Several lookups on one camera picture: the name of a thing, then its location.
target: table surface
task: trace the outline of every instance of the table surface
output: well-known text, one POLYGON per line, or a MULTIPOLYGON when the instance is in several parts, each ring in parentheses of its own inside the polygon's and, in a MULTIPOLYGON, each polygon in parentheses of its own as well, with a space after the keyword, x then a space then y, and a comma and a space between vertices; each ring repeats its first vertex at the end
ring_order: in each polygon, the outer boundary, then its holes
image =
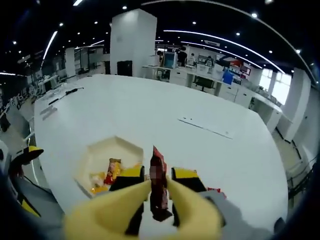
POLYGON ((195 89, 137 77, 97 74, 64 86, 84 87, 55 102, 46 120, 40 112, 52 98, 35 102, 34 124, 45 178, 61 208, 69 213, 88 197, 74 175, 86 146, 117 135, 144 150, 149 172, 153 145, 171 167, 197 170, 206 187, 221 188, 253 227, 273 231, 286 219, 288 186, 278 148, 259 115, 195 89), (228 129, 229 139, 178 121, 228 129))

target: ceiling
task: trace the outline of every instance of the ceiling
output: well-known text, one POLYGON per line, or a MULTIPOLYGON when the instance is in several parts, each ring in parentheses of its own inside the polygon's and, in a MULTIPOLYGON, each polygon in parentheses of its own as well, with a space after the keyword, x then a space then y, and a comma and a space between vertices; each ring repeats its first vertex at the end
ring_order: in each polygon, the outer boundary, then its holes
MULTIPOLYGON (((67 47, 81 47, 105 40, 110 45, 112 17, 127 10, 141 8, 157 17, 157 39, 181 45, 180 41, 203 44, 201 40, 220 43, 221 47, 266 68, 275 69, 261 57, 225 41, 189 33, 163 32, 163 30, 184 30, 218 36, 244 45, 276 63, 287 73, 296 68, 306 69, 301 59, 277 34, 236 10, 200 1, 160 1, 141 6, 148 0, 83 0, 73 6, 76 0, 24 0, 8 1, 1 16, 4 34, 0 36, 0 72, 26 74, 26 63, 18 64, 22 57, 45 49, 54 31, 58 31, 46 59, 62 54, 67 47)), ((301 49, 301 57, 314 68, 317 65, 319 40, 313 23, 316 10, 302 2, 274 0, 220 0, 247 13, 257 13, 258 18, 283 35, 296 49, 301 49)))

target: curved light strip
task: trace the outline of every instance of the curved light strip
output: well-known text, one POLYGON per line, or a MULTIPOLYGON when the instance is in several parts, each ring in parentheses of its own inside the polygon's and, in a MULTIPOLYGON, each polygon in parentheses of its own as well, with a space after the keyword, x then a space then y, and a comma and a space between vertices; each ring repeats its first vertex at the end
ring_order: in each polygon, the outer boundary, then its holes
POLYGON ((246 59, 246 58, 244 58, 244 57, 242 57, 242 56, 239 56, 239 55, 236 55, 236 54, 234 54, 234 53, 232 53, 232 52, 229 52, 229 51, 225 51, 225 50, 222 50, 222 49, 213 47, 213 46, 203 45, 203 44, 194 43, 194 42, 181 41, 181 43, 184 43, 184 44, 194 44, 194 45, 198 45, 198 46, 202 46, 202 47, 206 47, 206 48, 216 49, 216 50, 219 50, 219 51, 221 51, 221 52, 225 52, 225 53, 227 53, 227 54, 231 54, 231 55, 233 55, 233 56, 236 56, 236 57, 238 57, 238 58, 240 58, 240 59, 243 59, 243 60, 247 61, 248 63, 251 63, 251 64, 257 66, 257 67, 260 68, 260 69, 263 69, 263 68, 262 68, 261 66, 259 66, 258 64, 255 64, 254 62, 252 62, 252 61, 250 61, 250 60, 248 60, 248 59, 246 59))
POLYGON ((49 41, 49 44, 48 44, 48 46, 46 47, 46 50, 45 50, 45 52, 44 52, 43 60, 45 60, 45 58, 46 58, 46 56, 47 56, 47 53, 48 53, 48 50, 49 50, 49 48, 50 48, 53 40, 55 39, 57 33, 58 33, 58 31, 55 31, 55 32, 52 34, 52 37, 51 37, 51 39, 50 39, 50 41, 49 41))
MULTIPOLYGON (((155 0, 155 1, 149 1, 149 2, 145 2, 142 3, 141 6, 145 6, 145 5, 149 5, 149 4, 157 4, 157 3, 162 3, 162 2, 173 2, 176 0, 155 0)), ((239 13, 245 14, 248 17, 252 18, 251 13, 248 13, 246 11, 240 10, 236 7, 227 5, 227 4, 223 4, 220 2, 216 2, 216 1, 212 1, 212 0, 185 0, 185 1, 192 1, 192 2, 201 2, 201 3, 208 3, 208 4, 215 4, 215 5, 219 5, 222 7, 226 7, 228 9, 232 9, 235 10, 239 13)), ((283 41, 286 42, 286 44, 288 44, 290 46, 290 48, 298 55, 298 57, 300 58, 300 60, 304 63, 304 66, 306 67, 306 69, 309 71, 310 76, 313 78, 313 81, 316 82, 316 79, 311 71, 311 69, 309 68, 308 64, 306 63, 306 61, 302 58, 302 56, 300 54, 298 54, 296 52, 296 49, 294 48, 294 46, 291 45, 291 43, 284 37, 282 36, 278 31, 276 31, 273 27, 271 27, 269 24, 265 23, 264 21, 262 21, 261 19, 259 19, 258 17, 255 18, 254 20, 260 22, 261 24, 265 25, 267 28, 271 29, 275 34, 277 34, 280 38, 282 38, 283 41)))
POLYGON ((103 43, 105 40, 102 40, 102 41, 98 41, 98 42, 96 42, 96 43, 94 43, 94 44, 91 44, 90 46, 94 46, 94 45, 96 45, 96 44, 100 44, 100 43, 103 43))
POLYGON ((246 46, 243 46, 239 43, 236 43, 234 41, 230 41, 228 39, 224 39, 222 37, 218 37, 218 36, 213 36, 213 35, 209 35, 209 34, 204 34, 204 33, 200 33, 200 32, 194 32, 194 31, 182 31, 182 30, 163 30, 164 32, 173 32, 173 33, 186 33, 186 34, 197 34, 197 35, 202 35, 202 36, 206 36, 206 37, 211 37, 211 38, 215 38, 215 39, 219 39, 219 40, 223 40, 223 41, 226 41, 228 43, 231 43, 231 44, 235 44, 239 47, 242 47, 256 55, 258 55, 259 57, 263 58, 264 60, 266 60, 268 63, 270 63, 271 65, 273 65, 275 68, 277 68, 280 72, 282 72, 283 74, 285 74, 285 72, 280 68, 278 67, 276 64, 274 64, 272 61, 270 61, 269 59, 267 59, 266 57, 262 56, 261 54, 251 50, 250 48, 247 48, 246 46))

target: window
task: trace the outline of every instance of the window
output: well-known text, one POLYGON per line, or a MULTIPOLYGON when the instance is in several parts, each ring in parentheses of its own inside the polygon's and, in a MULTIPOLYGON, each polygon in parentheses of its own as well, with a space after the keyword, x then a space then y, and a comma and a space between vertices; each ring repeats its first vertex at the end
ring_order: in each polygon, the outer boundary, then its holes
POLYGON ((259 86, 263 87, 266 91, 269 91, 272 73, 273 71, 271 69, 262 70, 259 86))
POLYGON ((274 96, 278 100, 278 102, 280 102, 282 105, 286 104, 287 97, 289 94, 290 84, 291 84, 290 75, 282 74, 281 72, 278 72, 276 74, 272 96, 274 96))

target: white tray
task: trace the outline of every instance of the white tray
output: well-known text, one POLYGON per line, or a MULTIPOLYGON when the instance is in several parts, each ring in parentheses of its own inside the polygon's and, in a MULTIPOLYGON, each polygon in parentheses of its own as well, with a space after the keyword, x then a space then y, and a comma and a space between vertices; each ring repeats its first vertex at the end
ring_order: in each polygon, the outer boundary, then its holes
POLYGON ((88 197, 94 197, 91 192, 90 174, 105 172, 109 167, 109 159, 121 159, 124 168, 131 168, 142 163, 144 150, 118 136, 113 136, 95 144, 89 145, 80 161, 75 174, 75 180, 88 197))

